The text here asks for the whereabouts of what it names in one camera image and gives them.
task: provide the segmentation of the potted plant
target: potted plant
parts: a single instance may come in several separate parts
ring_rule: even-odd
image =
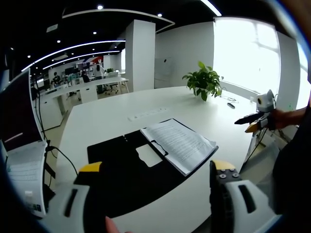
[[[107,73],[111,73],[111,72],[113,72],[113,68],[108,68]]]
[[[211,94],[214,97],[222,94],[222,88],[219,83],[219,75],[213,71],[212,67],[207,67],[203,62],[199,62],[199,71],[188,73],[183,79],[188,79],[187,87],[193,89],[195,96],[201,94],[202,100],[206,101],[207,96]]]

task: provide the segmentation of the black ceiling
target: black ceiling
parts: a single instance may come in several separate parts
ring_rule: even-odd
[[[278,31],[286,33],[269,6],[262,1],[210,0],[210,2],[223,16],[259,19],[274,24]],[[157,30],[169,25],[168,22],[153,17],[121,12],[97,12],[62,19],[62,16],[71,13],[96,9],[98,4],[102,4],[105,9],[134,10],[151,15],[162,13],[163,18],[176,23],[167,30],[212,21],[215,16],[200,0],[156,0],[146,1],[144,4],[140,0],[10,0],[3,8],[7,10],[2,15],[4,17],[2,35],[5,37],[6,51],[12,54],[16,73],[33,61],[57,50],[95,41],[124,39],[120,35],[134,19],[154,22]],[[58,24],[58,28],[46,33],[46,29],[54,24]],[[122,50],[124,46],[125,43],[97,44],[74,48],[66,52],[69,57],[73,57],[111,49]],[[60,55],[62,54],[47,58],[35,66],[41,70],[52,64],[52,58]]]

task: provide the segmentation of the document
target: document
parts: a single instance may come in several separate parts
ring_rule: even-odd
[[[140,131],[184,176],[217,148],[216,142],[209,141],[174,119]]]

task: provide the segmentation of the bright window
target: bright window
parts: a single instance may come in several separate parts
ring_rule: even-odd
[[[278,93],[280,51],[274,26],[218,17],[214,24],[214,70],[224,81],[257,93]]]
[[[300,44],[298,44],[298,53],[300,60],[300,87],[299,87],[299,96],[296,109],[301,109],[307,106],[311,84],[308,82],[308,61],[307,57],[304,54]]]

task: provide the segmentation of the clipboard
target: clipboard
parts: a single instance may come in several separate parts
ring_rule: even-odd
[[[162,162],[148,167],[139,158],[136,148],[146,144]],[[175,189],[200,169],[217,149],[188,176],[180,173],[140,130],[89,146],[87,154],[89,163],[102,162],[97,183],[102,185],[103,208],[107,216],[117,217],[148,205]]]

